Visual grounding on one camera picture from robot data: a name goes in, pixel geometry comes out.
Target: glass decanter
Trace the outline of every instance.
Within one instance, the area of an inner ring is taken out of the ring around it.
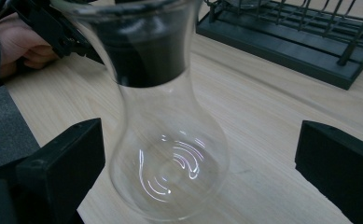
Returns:
[[[120,197],[156,220],[201,211],[224,183],[230,160],[225,135],[199,106],[189,76],[201,1],[52,4],[90,40],[118,83],[124,128],[109,174]]]

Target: light wood surface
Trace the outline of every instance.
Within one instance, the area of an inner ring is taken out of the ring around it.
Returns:
[[[295,170],[294,158],[304,119],[363,141],[363,72],[344,91],[199,35],[191,49],[193,89],[227,135],[230,173],[213,203],[178,223],[350,223]],[[109,160],[122,103],[103,65],[72,55],[12,78],[7,88],[40,146],[101,118]],[[106,167],[78,212],[85,223],[157,223],[120,200]]]

